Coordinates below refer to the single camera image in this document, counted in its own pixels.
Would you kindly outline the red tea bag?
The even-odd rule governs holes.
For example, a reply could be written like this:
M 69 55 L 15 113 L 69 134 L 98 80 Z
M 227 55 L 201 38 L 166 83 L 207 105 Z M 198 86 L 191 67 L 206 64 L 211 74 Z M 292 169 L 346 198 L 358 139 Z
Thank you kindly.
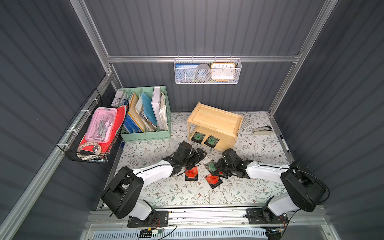
M 207 183 L 210 185 L 212 189 L 215 189 L 216 187 L 218 187 L 223 183 L 220 177 L 214 176 L 212 174 L 206 175 L 205 180 L 207 181 Z
M 198 168 L 193 167 L 190 170 L 186 170 L 185 172 L 185 181 L 198 181 L 199 175 L 198 175 Z
M 227 176 L 226 174 L 224 174 L 224 173 L 222 173 L 220 171 L 218 171 L 217 176 L 219 176 L 221 178 L 224 178 L 224 179 L 228 179 L 229 178 L 229 176 Z

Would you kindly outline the green tea bag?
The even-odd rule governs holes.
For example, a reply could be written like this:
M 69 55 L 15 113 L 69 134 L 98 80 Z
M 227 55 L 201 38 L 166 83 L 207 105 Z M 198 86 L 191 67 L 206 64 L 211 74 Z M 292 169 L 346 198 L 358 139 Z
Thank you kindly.
M 198 143 L 198 144 L 201 144 L 202 141 L 204 140 L 205 138 L 205 134 L 203 133 L 200 133 L 200 132 L 195 132 L 191 138 L 191 140 L 195 143 Z
M 218 170 L 216 169 L 216 162 L 214 160 L 204 164 L 204 167 L 210 172 L 212 176 L 219 176 Z
M 209 137 L 205 140 L 204 144 L 209 146 L 210 148 L 214 149 L 219 141 L 220 141 L 220 139 L 218 139 L 212 135 L 209 135 Z

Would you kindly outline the red tea bag bottom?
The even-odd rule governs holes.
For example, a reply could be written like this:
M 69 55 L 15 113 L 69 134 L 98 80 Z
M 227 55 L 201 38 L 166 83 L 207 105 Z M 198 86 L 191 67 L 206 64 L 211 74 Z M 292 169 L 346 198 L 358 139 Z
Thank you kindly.
M 216 187 L 218 187 L 223 183 L 220 177 L 214 176 L 212 174 L 206 175 L 205 180 L 207 181 L 207 183 L 210 185 L 212 189 L 215 189 Z

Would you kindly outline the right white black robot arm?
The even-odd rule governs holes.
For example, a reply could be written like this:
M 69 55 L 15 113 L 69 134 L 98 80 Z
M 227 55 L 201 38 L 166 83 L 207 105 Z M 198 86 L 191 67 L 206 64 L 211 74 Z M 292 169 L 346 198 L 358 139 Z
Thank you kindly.
M 228 149 L 215 163 L 215 168 L 217 173 L 226 177 L 267 180 L 285 187 L 284 194 L 270 197 L 262 207 L 261 216 L 268 223 L 288 212 L 312 212 L 324 202 L 324 194 L 330 194 L 326 184 L 307 170 L 302 170 L 302 166 L 296 162 L 269 165 L 253 160 L 243 161 L 235 150 Z

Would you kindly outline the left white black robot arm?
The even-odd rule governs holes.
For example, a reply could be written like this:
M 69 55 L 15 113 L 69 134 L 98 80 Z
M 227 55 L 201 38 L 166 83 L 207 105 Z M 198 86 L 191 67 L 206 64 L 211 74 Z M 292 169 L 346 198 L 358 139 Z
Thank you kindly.
M 156 210 L 145 200 L 140 200 L 144 187 L 178 174 L 182 170 L 191 170 L 207 156 L 201 148 L 194 149 L 182 142 L 170 156 L 156 164 L 140 169 L 121 168 L 105 187 L 101 200 L 118 219 L 126 216 L 150 224 L 156 217 Z

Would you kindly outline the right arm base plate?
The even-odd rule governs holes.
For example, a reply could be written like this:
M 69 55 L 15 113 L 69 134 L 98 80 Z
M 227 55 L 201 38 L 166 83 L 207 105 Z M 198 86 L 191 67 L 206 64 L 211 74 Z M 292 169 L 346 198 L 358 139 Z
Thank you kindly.
M 288 217 L 286 214 L 277 216 L 269 209 L 250 208 L 246 209 L 245 217 L 248 219 L 250 225 L 256 224 L 287 224 Z

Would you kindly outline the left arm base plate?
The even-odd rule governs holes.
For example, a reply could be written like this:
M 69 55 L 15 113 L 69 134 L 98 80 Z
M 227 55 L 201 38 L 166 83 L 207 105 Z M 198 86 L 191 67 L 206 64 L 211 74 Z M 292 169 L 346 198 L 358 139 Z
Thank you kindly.
M 141 228 L 141 227 L 166 227 L 169 222 L 168 211 L 154 211 L 145 220 L 140 220 L 136 217 L 129 217 L 127 224 L 128 228 Z

